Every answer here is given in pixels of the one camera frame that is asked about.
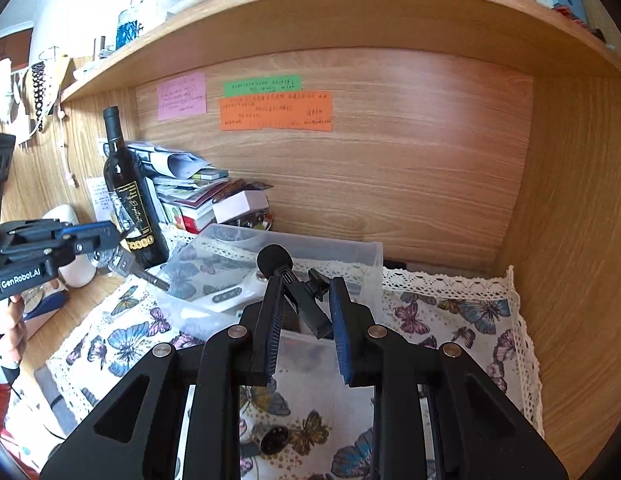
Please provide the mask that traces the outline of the person's hand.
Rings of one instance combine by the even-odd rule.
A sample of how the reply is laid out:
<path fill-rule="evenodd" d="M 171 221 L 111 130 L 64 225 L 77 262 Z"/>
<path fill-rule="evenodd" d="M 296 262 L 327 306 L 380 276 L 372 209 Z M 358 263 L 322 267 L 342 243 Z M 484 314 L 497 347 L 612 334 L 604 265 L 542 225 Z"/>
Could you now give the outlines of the person's hand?
<path fill-rule="evenodd" d="M 24 301 L 21 295 L 0 302 L 0 358 L 19 365 L 27 344 L 27 330 L 23 318 Z"/>

